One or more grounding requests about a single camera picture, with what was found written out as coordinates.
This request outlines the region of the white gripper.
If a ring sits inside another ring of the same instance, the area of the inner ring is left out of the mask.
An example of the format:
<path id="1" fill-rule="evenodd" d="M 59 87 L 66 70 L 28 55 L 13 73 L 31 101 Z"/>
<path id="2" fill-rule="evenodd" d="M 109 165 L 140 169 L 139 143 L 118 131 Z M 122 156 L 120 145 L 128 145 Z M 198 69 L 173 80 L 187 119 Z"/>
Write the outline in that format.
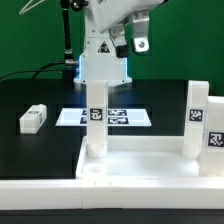
<path id="1" fill-rule="evenodd" d="M 135 53 L 143 53 L 149 50 L 150 19 L 147 11 L 163 5 L 165 2 L 166 0 L 90 0 L 89 7 L 100 33 L 109 30 L 133 13 L 133 48 Z M 110 39 L 114 45 L 116 57 L 127 58 L 129 47 L 125 39 L 124 29 L 112 28 Z"/>

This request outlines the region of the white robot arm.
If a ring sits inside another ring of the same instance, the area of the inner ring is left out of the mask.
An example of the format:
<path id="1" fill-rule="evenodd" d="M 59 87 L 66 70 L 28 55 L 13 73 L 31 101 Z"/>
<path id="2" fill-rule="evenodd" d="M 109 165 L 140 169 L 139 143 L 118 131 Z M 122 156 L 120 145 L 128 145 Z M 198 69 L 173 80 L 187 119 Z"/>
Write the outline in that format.
<path id="1" fill-rule="evenodd" d="M 76 82 L 106 80 L 109 86 L 130 83 L 127 75 L 129 46 L 125 27 L 133 26 L 134 53 L 149 50 L 149 12 L 169 0 L 74 0 L 75 9 L 84 8 L 84 50 L 79 58 Z"/>

